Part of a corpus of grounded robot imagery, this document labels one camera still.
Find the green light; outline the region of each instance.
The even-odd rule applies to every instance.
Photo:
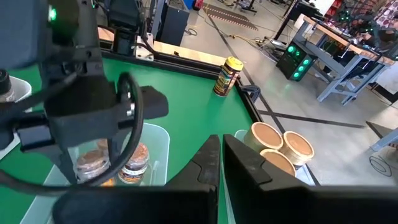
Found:
[[[288,51],[289,53],[292,53],[292,52],[294,51],[294,47],[293,47],[293,46],[290,46],[290,47],[287,49],[287,51]]]
[[[49,12],[50,21],[54,21],[57,18],[57,10],[51,9]]]

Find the canned drink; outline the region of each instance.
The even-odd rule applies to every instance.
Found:
[[[232,86],[235,83],[236,78],[239,76],[239,72],[243,69],[243,63],[234,57],[228,57],[225,60],[224,65],[221,66],[220,74],[216,84],[214,85],[213,91],[222,97],[226,97]]]

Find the brown paper cup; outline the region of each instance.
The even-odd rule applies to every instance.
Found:
[[[299,169],[312,159],[314,150],[311,144],[301,135],[287,131],[283,135],[284,145],[279,150]]]
[[[273,149],[265,149],[260,152],[260,155],[262,157],[266,158],[267,161],[269,161],[276,167],[285,171],[286,173],[288,173],[294,177],[296,176],[296,170],[295,170],[293,164],[282,153],[280,153],[276,150],[273,150]]]
[[[283,146],[283,139],[279,132],[271,125],[256,122],[243,137],[243,142],[255,150],[261,152],[263,149],[280,149]]]

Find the green table surface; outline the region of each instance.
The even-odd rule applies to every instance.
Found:
[[[222,141],[223,134],[248,129],[252,123],[237,90],[233,88],[226,98],[216,96],[212,92],[214,80],[115,60],[104,60],[104,69],[110,80],[116,81],[121,72],[131,72],[140,86],[152,85],[166,95],[169,114],[146,122],[161,126],[170,134],[168,180],[187,164],[209,135],[217,134]],[[28,81],[33,92],[40,89],[37,67],[10,74]],[[0,169],[36,183],[44,182],[51,167],[45,157],[23,154],[19,146],[0,161]],[[33,199],[33,195],[0,187],[0,223],[19,223]],[[218,214],[218,223],[228,222],[222,179]]]

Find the gray floor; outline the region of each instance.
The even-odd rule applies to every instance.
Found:
[[[344,125],[303,121],[301,118],[288,119],[281,116],[262,115],[264,122],[275,128],[282,127],[286,131],[296,131],[312,143],[315,148],[315,157],[308,166],[319,183],[323,185],[398,185],[398,169],[395,168],[398,168],[395,164],[398,157],[393,153],[395,151],[391,151],[390,148],[378,153],[370,150],[370,145],[376,142],[378,137],[365,123],[372,121],[388,128],[396,128],[398,126],[397,109],[388,107],[380,97],[368,89],[365,89],[357,100],[346,106],[340,103],[343,99],[341,95],[331,95],[320,103],[317,101],[317,96],[326,84],[314,77],[311,72],[301,82],[288,81],[275,67],[275,62],[241,39],[227,37],[224,41],[212,24],[214,21],[217,28],[227,34],[242,35],[251,39],[272,37],[274,31],[278,30],[280,19],[285,11],[282,6],[276,6],[266,0],[261,4],[256,2],[254,7],[257,14],[254,16],[251,12],[241,12],[239,8],[227,8],[217,0],[205,2],[245,15],[258,26],[259,30],[247,29],[219,19],[209,19],[201,10],[199,13],[206,18],[206,23],[196,11],[192,11],[188,27],[197,30],[198,35],[185,35],[182,47],[222,57],[236,55],[244,62],[246,69],[246,72],[241,73],[243,83],[250,84],[249,80],[252,80],[261,87],[262,95],[273,113],[357,125],[356,128],[351,128]],[[288,28],[280,40],[290,40],[295,30]],[[256,101],[256,107],[260,111],[267,111],[267,107],[260,100]],[[385,164],[372,162],[372,166],[370,161],[375,157],[382,158]]]

